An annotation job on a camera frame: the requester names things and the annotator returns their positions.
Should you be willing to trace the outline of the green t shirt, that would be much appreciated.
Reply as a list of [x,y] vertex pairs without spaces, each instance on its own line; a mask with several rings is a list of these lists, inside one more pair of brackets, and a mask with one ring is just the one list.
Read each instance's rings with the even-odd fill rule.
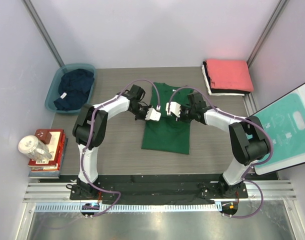
[[149,120],[145,123],[141,148],[188,155],[191,124],[177,121],[166,112],[166,104],[178,87],[158,82],[154,85],[150,105],[155,108],[160,103],[161,117],[159,121]]

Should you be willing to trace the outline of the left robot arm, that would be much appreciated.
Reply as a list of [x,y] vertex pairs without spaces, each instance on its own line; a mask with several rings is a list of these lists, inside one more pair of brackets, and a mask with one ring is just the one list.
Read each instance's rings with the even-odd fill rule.
[[131,112],[136,120],[145,120],[151,108],[142,103],[146,92],[132,85],[103,103],[82,106],[72,134],[79,149],[79,174],[76,184],[70,187],[72,200],[92,200],[99,194],[98,151],[107,129],[108,120],[124,112]]

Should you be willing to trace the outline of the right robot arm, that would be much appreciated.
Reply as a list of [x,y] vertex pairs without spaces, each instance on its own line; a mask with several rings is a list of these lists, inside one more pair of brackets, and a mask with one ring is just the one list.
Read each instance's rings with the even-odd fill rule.
[[229,134],[233,160],[220,175],[217,184],[219,194],[224,198],[234,196],[250,168],[271,153],[271,140],[258,117],[235,116],[209,106],[200,93],[189,94],[188,105],[170,102],[167,111],[180,121],[195,120]]

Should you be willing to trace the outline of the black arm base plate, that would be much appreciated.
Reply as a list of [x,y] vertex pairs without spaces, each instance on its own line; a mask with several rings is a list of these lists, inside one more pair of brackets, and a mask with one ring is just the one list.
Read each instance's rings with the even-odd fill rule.
[[68,185],[72,200],[99,198],[113,202],[120,194],[120,203],[139,199],[144,203],[160,199],[168,204],[182,197],[192,199],[246,199],[245,183],[229,186],[220,174],[157,174],[157,175],[99,175],[93,183],[77,179]]

